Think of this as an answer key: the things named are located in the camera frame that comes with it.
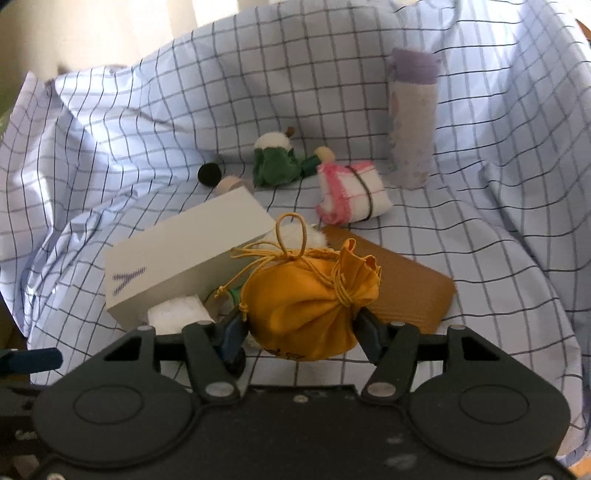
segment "yellow satin bag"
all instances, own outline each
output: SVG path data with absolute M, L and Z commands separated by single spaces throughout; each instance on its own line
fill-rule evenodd
M 303 229 L 300 250 L 283 245 L 279 226 L 288 217 L 297 218 Z M 296 213 L 287 213 L 275 226 L 275 249 L 255 249 L 256 242 L 235 249 L 233 258 L 259 257 L 245 271 L 256 266 L 241 290 L 240 309 L 248 318 L 255 340 L 276 356 L 299 361 L 316 361 L 351 350 L 357 340 L 353 320 L 361 307 L 378 298 L 381 267 L 375 257 L 357 257 L 355 240 L 349 239 L 340 252 L 306 249 L 306 223 Z

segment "white box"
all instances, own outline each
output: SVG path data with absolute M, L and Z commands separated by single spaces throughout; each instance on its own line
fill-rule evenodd
M 232 259 L 230 250 L 274 226 L 241 187 L 132 235 L 105 253 L 107 311 L 132 330 L 166 300 L 196 294 L 204 301 L 254 260 Z

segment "white sponge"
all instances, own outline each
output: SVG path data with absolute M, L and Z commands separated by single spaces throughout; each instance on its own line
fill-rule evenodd
M 189 323 L 213 322 L 197 297 L 179 297 L 167 300 L 148 310 L 148 323 L 156 329 L 156 335 L 181 333 Z

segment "pink and white cloth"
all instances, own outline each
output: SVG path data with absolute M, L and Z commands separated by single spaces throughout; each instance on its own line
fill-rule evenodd
M 351 166 L 323 163 L 318 166 L 318 177 L 322 202 L 316 210 L 324 223 L 342 225 L 369 220 L 392 207 L 372 161 Z

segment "checkered fabric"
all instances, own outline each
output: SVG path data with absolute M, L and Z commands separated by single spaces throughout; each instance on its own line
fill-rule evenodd
M 57 380 L 123 335 L 105 312 L 104 250 L 205 202 L 197 170 L 216 152 L 226 174 L 249 176 L 257 137 L 294 126 L 299 153 L 326 144 L 387 170 L 394 46 L 443 57 L 436 171 L 426 189 L 389 187 L 394 207 L 350 228 L 452 276 L 441 331 L 464 323 L 559 388 L 572 414 L 561 453 L 581 457 L 590 50 L 549 0 L 292 0 L 193 31 L 130 68 L 46 84 L 29 75 L 0 147 L 0 290 L 30 347 L 64 355 L 33 381 Z M 255 197 L 274 216 L 318 220 L 317 178 Z M 249 351 L 241 385 L 361 386 L 372 370 L 359 348 L 313 364 Z M 183 366 L 163 371 L 187 384 Z M 440 371 L 421 364 L 415 381 Z

